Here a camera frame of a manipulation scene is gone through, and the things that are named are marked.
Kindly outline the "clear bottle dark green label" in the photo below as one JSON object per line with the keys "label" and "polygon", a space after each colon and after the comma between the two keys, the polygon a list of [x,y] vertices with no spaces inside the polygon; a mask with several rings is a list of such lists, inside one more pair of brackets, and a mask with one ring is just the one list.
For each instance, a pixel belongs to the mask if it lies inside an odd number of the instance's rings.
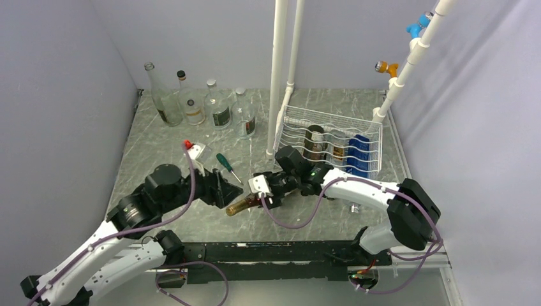
{"label": "clear bottle dark green label", "polygon": [[251,138],[256,129],[256,111],[245,88],[238,87],[235,90],[235,101],[232,105],[233,129],[241,138]]}

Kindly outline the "clear bottle silver cap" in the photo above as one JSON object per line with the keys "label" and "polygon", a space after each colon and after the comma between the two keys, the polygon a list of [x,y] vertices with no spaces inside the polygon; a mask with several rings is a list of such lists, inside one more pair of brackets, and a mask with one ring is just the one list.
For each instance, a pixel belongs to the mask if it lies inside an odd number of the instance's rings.
{"label": "clear bottle silver cap", "polygon": [[217,88],[215,79],[208,79],[205,109],[211,126],[216,130],[226,129],[231,122],[230,107],[227,99]]}

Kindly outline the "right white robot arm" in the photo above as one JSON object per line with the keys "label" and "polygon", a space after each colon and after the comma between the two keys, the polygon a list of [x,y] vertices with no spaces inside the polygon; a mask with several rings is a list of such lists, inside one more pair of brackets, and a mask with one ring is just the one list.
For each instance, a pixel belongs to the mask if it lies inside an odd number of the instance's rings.
{"label": "right white robot arm", "polygon": [[358,264],[366,265],[378,253],[393,247],[415,251],[423,251],[429,243],[441,247],[442,237],[436,227],[441,212],[417,181],[406,178],[391,183],[362,178],[327,162],[306,159],[291,146],[279,149],[275,160],[281,171],[261,173],[249,181],[251,192],[261,200],[265,211],[298,190],[303,196],[345,200],[383,214],[379,224],[360,230],[354,238],[352,258]]}

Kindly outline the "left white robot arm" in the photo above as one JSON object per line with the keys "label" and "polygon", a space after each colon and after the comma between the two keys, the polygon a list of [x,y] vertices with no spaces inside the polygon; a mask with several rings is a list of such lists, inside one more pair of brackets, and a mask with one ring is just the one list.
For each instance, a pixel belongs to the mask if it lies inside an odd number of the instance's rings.
{"label": "left white robot arm", "polygon": [[242,193],[218,170],[192,169],[183,177],[177,166],[161,164],[109,211],[72,255],[46,274],[23,279],[22,292],[30,305],[90,305],[150,268],[176,267],[185,259],[184,244],[171,230],[159,231],[128,256],[112,258],[148,231],[163,226],[164,214],[187,208],[194,200],[224,208]]}

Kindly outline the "dark bottle grey foil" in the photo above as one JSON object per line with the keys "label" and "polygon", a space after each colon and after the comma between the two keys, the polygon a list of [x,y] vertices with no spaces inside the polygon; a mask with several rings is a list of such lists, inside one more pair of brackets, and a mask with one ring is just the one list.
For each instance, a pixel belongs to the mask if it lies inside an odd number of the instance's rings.
{"label": "dark bottle grey foil", "polygon": [[326,158],[324,129],[319,125],[310,125],[305,132],[302,155],[311,162],[323,161]]}

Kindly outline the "dark bottle gold foil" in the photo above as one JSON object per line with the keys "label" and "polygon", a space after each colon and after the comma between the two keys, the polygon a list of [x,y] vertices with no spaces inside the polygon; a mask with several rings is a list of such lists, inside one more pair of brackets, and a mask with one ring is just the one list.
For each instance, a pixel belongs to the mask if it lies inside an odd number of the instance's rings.
{"label": "dark bottle gold foil", "polygon": [[246,197],[240,199],[239,201],[236,201],[235,203],[227,206],[225,208],[225,212],[227,216],[231,217],[244,210],[248,210],[249,208],[262,208],[263,204],[260,198],[261,194],[265,195],[265,202],[267,204],[267,208],[269,210],[272,210],[274,208],[280,207],[285,196],[289,195],[292,192],[293,189],[276,189],[275,191],[270,192],[253,192]]}

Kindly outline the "clear bottle white label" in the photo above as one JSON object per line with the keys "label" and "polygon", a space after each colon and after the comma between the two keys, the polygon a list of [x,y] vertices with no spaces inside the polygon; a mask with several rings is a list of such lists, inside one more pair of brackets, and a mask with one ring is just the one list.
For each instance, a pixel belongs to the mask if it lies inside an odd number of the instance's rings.
{"label": "clear bottle white label", "polygon": [[199,125],[205,120],[204,105],[200,95],[187,83],[184,70],[176,73],[179,81],[179,101],[184,112],[186,122],[190,125]]}

